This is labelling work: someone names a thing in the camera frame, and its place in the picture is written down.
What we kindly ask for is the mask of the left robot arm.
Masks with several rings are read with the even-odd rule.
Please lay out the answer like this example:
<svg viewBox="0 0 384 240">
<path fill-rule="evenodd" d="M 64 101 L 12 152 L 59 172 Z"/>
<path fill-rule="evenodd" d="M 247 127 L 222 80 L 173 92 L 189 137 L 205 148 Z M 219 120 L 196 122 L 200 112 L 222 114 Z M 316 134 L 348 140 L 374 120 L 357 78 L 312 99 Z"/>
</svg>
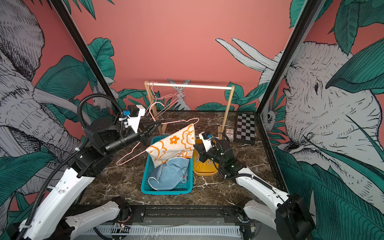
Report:
<svg viewBox="0 0 384 240">
<path fill-rule="evenodd" d="M 118 110 L 115 120 L 99 118 L 90 124 L 83 116 L 84 104 L 93 98 L 109 100 Z M 160 121 L 141 122 L 146 109 L 130 105 L 124 110 L 117 100 L 105 94 L 91 94 L 83 98 L 77 107 L 77 115 L 86 139 L 75 153 L 61 163 L 48 176 L 31 206 L 28 217 L 12 225 L 8 235 L 12 240 L 72 240 L 77 235 L 101 224 L 102 217 L 115 219 L 121 207 L 94 209 L 81 220 L 71 223 L 64 219 L 67 210 L 83 190 L 112 162 L 112 156 L 131 144 L 144 144 Z"/>
</svg>

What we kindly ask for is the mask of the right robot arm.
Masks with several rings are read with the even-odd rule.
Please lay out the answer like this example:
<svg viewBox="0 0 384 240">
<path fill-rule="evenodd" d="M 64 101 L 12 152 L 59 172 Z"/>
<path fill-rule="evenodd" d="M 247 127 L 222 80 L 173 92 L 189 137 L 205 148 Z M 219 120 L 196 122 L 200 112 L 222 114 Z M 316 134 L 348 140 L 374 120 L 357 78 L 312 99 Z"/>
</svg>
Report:
<svg viewBox="0 0 384 240">
<path fill-rule="evenodd" d="M 230 141 L 219 140 L 211 134 L 200 133 L 194 144 L 201 162 L 211 160 L 218 164 L 223 179 L 235 181 L 265 205 L 248 201 L 243 213 L 248 219 L 259 221 L 274 229 L 283 240 L 308 240 L 315 222 L 302 197 L 273 187 L 257 176 L 249 167 L 235 158 Z"/>
</svg>

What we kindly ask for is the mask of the dark blue towel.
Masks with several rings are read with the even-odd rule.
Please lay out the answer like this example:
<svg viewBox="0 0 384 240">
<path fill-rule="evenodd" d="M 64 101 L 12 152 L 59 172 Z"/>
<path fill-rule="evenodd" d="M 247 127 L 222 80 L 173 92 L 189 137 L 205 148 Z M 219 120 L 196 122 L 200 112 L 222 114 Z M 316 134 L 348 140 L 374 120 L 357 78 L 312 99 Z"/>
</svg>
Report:
<svg viewBox="0 0 384 240">
<path fill-rule="evenodd" d="M 190 160 L 176 157 L 156 167 L 147 183 L 155 191 L 171 191 L 188 180 Z"/>
</svg>

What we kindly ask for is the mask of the pink wire hanger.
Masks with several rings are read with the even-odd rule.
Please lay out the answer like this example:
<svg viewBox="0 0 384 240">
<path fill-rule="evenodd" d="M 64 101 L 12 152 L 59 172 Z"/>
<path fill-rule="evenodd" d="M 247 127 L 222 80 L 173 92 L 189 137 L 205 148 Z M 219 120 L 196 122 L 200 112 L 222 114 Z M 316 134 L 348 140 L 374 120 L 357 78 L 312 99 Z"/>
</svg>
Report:
<svg viewBox="0 0 384 240">
<path fill-rule="evenodd" d="M 149 82 L 148 83 L 148 88 L 149 88 L 149 99 L 151 99 L 151 103 L 155 103 L 157 101 L 157 94 L 156 92 L 154 91 L 154 84 L 156 84 L 157 82 Z"/>
</svg>

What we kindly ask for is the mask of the cream orange towel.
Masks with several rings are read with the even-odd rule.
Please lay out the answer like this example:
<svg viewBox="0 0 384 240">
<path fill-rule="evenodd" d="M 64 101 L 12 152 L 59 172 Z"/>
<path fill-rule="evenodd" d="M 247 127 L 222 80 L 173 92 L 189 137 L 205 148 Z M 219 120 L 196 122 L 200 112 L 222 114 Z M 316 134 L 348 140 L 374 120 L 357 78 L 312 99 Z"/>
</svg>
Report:
<svg viewBox="0 0 384 240">
<path fill-rule="evenodd" d="M 192 158 L 195 143 L 195 126 L 190 124 L 168 137 L 155 141 L 146 149 L 146 152 L 150 155 L 154 167 L 157 168 L 176 157 Z"/>
</svg>

